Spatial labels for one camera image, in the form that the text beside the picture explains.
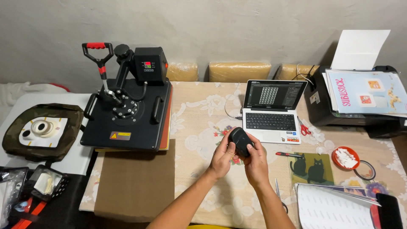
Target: camouflage bag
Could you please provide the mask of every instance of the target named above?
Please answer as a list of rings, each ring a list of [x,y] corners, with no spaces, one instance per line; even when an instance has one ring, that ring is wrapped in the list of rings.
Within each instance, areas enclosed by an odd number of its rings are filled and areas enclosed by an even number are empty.
[[[24,125],[38,117],[67,118],[63,134],[55,148],[27,146],[19,141]],[[59,103],[39,104],[20,114],[10,125],[3,138],[6,153],[22,156],[26,160],[58,162],[68,153],[82,125],[83,110],[77,105]]]

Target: white table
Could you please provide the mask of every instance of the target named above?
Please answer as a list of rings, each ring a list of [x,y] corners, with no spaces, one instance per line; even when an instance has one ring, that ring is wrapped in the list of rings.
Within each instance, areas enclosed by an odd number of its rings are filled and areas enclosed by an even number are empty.
[[[21,96],[16,104],[13,106],[10,114],[7,116],[6,120],[0,127],[0,143],[3,142],[4,134],[6,133],[9,126],[13,121],[22,114],[25,110],[38,105],[47,103],[63,103],[70,105],[78,105],[83,110],[88,103],[90,94],[44,94],[44,93],[33,93],[25,94]],[[83,118],[82,125],[86,126],[88,123],[87,118]],[[86,170],[88,169],[90,161],[90,153],[92,152],[91,147],[82,146],[79,141],[82,138],[82,131],[79,131],[78,136],[69,150],[68,154],[60,162],[55,162],[51,165],[51,168],[71,174],[86,175]],[[45,164],[45,162],[35,163],[32,161],[27,161],[20,156],[12,156],[6,154],[3,147],[0,147],[0,166],[7,167],[25,167],[28,166],[30,169],[35,169],[39,164]]]

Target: gray wall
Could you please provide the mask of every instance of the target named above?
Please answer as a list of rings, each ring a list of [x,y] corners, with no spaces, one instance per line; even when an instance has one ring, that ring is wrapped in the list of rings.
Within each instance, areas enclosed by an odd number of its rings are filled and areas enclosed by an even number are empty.
[[[406,12],[406,0],[0,0],[0,82],[94,92],[101,81],[84,42],[162,46],[169,62],[198,62],[200,80],[210,61],[267,61],[275,71],[329,62],[343,29],[391,29],[376,64],[407,74]],[[117,69],[112,58],[108,77]]]

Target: human hand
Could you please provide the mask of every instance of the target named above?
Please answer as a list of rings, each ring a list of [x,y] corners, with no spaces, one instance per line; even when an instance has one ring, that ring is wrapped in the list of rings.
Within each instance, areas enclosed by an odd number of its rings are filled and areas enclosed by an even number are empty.
[[[266,153],[260,141],[253,135],[246,132],[250,140],[254,143],[254,147],[247,145],[247,150],[250,157],[240,157],[245,164],[245,171],[249,183],[253,188],[258,189],[262,185],[270,185],[269,181],[269,166],[267,164]]]
[[[212,178],[219,180],[224,177],[230,170],[230,159],[237,159],[235,155],[236,145],[233,142],[229,142],[229,134],[233,130],[229,130],[225,136],[223,136],[221,143],[216,147],[213,153],[212,161],[206,170]]]

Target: red bowl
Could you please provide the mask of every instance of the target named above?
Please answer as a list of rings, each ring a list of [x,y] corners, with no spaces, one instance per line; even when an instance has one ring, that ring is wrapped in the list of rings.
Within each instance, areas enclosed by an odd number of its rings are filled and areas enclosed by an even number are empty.
[[[355,166],[353,166],[352,168],[346,168],[345,166],[341,165],[341,164],[338,162],[338,156],[337,156],[336,153],[335,153],[339,148],[344,149],[344,150],[348,150],[348,152],[349,152],[351,155],[353,155],[353,156],[355,157],[355,160],[357,161],[357,164],[356,164]],[[346,170],[354,170],[354,169],[356,169],[356,168],[359,166],[359,164],[360,164],[360,159],[359,159],[359,156],[357,155],[357,153],[356,153],[354,150],[352,150],[351,148],[346,147],[346,146],[339,146],[338,148],[336,148],[336,149],[332,152],[332,161],[335,162],[335,164],[337,164],[337,166],[339,166],[339,167],[341,167],[341,168],[344,168],[344,169],[346,169]]]

